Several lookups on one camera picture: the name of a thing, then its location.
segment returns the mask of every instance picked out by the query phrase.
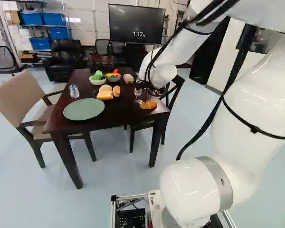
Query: plastic water bottle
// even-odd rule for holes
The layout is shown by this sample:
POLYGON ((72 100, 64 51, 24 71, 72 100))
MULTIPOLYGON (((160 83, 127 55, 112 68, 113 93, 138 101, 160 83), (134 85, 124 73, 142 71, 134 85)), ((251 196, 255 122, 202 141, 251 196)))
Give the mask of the plastic water bottle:
POLYGON ((142 89, 135 88, 134 89, 134 94, 135 94, 136 97, 141 96, 142 95, 142 89))
POLYGON ((73 98, 79 97, 79 90, 75 84, 70 85, 70 96, 73 98))

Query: food item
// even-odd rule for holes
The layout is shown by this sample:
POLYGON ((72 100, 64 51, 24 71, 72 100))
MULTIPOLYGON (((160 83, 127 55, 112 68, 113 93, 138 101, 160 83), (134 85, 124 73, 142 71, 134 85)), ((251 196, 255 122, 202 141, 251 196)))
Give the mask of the food item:
POLYGON ((99 91, 105 91, 105 90, 112 91, 112 86, 110 86, 110 85, 102 85, 102 86, 99 88, 99 91))
POLYGON ((97 70, 95 74, 92 76, 92 80, 96 81, 103 80, 103 78, 104 78, 103 73, 100 70, 97 70))
POLYGON ((115 78, 115 77, 120 77, 120 74, 119 73, 109 73, 109 74, 106 74, 107 77, 111 77, 111 78, 115 78))
POLYGON ((92 80, 96 80, 96 81, 98 81, 98 80, 103 80, 103 76, 102 75, 93 75, 92 76, 92 80))
POLYGON ((101 70, 97 70, 97 71, 95 72, 95 75, 103 75, 103 73, 101 72, 101 70))
POLYGON ((112 100, 112 90, 99 90, 96 98, 101 100, 112 100))
POLYGON ((126 82, 126 84, 134 82, 134 77, 132 75, 130 75, 130 74, 125 74, 123 76, 123 79, 126 82))
POLYGON ((119 97, 120 96, 120 87, 119 86, 114 86, 114 88, 113 88, 113 95, 115 97, 119 97))
POLYGON ((142 109, 154 109, 157 106, 157 101, 146 101, 146 103, 141 103, 140 107, 142 109))

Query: gray floor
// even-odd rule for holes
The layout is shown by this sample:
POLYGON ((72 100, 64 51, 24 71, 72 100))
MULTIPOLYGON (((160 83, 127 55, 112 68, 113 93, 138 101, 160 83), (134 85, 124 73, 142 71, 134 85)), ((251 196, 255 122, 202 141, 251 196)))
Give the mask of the gray floor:
MULTIPOLYGON (((181 69, 179 74, 188 78, 188 72, 181 69)), ((45 92, 63 86, 49 82, 41 69, 34 70, 34 76, 45 92)), ((8 78, 0 75, 0 83, 8 78)), ((75 189, 53 143, 42 146, 47 166, 42 170, 30 145, 0 114, 0 228, 108 228, 110 196, 157 189, 160 172, 200 128, 217 98, 203 86, 186 81, 154 168, 147 165, 151 129, 137 132, 133 154, 128 153, 129 132, 122 127, 92 132, 97 162, 92 162, 82 140, 72 141, 85 183, 81 190, 75 189)), ((41 105, 34 106, 26 119, 41 105)), ((183 158, 214 150, 207 132, 183 158)), ((239 228, 285 228, 285 147, 270 162, 255 196, 230 212, 239 228)))

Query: blue storage bin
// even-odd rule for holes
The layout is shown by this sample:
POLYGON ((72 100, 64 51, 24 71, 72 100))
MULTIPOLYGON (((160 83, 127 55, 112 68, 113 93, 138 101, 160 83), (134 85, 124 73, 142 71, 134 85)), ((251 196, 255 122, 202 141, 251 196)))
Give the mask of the blue storage bin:
POLYGON ((62 13, 42 13, 42 17, 46 25, 67 25, 62 13))
POLYGON ((72 30, 69 29, 67 32, 67 28, 49 28, 51 39, 73 39, 72 30))
POLYGON ((49 38, 31 38, 30 42, 35 50, 50 50, 51 44, 49 38))
POLYGON ((25 25, 44 25, 41 13, 25 14, 21 12, 21 16, 25 25))

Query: green plate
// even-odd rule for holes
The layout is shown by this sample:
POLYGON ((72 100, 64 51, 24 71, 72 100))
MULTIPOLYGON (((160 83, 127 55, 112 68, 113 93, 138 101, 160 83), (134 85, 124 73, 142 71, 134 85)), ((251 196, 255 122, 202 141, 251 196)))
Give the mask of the green plate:
POLYGON ((63 115, 69 120, 87 120, 98 116, 104 110, 104 105, 104 102, 98 99, 80 99, 65 107, 63 115))

